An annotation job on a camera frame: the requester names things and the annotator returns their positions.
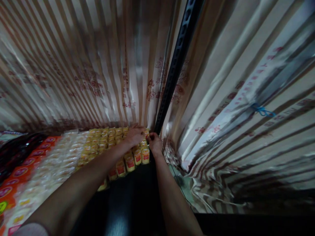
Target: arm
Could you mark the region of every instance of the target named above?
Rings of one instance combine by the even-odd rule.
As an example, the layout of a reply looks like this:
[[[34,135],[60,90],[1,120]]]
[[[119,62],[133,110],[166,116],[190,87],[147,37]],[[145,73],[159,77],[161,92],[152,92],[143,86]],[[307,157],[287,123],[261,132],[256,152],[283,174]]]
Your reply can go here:
[[[133,125],[127,138],[102,153],[68,178],[24,223],[43,225],[50,235],[68,235],[80,212],[107,177],[110,169],[140,143],[144,128]]]
[[[168,235],[203,235],[162,154],[162,141],[156,133],[148,138],[156,168],[158,189]]]

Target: person's left hand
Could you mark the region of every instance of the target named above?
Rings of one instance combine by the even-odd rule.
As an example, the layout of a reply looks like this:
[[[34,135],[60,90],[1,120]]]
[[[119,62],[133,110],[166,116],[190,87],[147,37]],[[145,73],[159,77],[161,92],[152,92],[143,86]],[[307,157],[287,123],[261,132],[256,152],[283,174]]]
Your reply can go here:
[[[125,140],[129,142],[132,146],[135,146],[140,143],[145,137],[144,131],[145,128],[143,126],[139,126],[138,123],[135,123],[130,127],[130,130]]]

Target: hand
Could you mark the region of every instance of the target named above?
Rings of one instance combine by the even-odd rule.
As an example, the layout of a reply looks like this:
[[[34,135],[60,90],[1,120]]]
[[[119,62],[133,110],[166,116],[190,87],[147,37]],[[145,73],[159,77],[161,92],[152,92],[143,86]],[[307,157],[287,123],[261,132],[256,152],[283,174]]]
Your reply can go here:
[[[157,133],[150,133],[148,136],[148,142],[154,156],[158,156],[162,153],[162,140]]]
[[[133,147],[143,140],[145,136],[144,131],[145,128],[143,126],[139,126],[138,123],[135,123],[130,127],[130,130],[125,140],[129,142]]]

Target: striped curtain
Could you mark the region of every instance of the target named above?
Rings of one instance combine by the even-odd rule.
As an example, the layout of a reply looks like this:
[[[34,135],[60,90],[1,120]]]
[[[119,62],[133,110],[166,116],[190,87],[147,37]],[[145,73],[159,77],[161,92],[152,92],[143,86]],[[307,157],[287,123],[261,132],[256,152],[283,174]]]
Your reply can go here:
[[[178,11],[175,0],[1,1],[0,130],[154,125]]]
[[[193,178],[195,211],[312,203],[233,201],[315,184],[314,4],[205,2],[163,126],[167,161]]]

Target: forearm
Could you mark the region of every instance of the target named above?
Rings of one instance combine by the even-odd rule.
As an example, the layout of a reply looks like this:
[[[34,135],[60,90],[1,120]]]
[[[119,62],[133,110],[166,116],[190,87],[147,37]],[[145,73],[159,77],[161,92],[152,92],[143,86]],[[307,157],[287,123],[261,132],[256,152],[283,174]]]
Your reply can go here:
[[[25,222],[42,224],[51,235],[68,235],[80,212],[110,169],[132,145],[123,141],[102,153],[65,181]]]
[[[168,235],[203,235],[162,153],[155,158],[162,211]]]

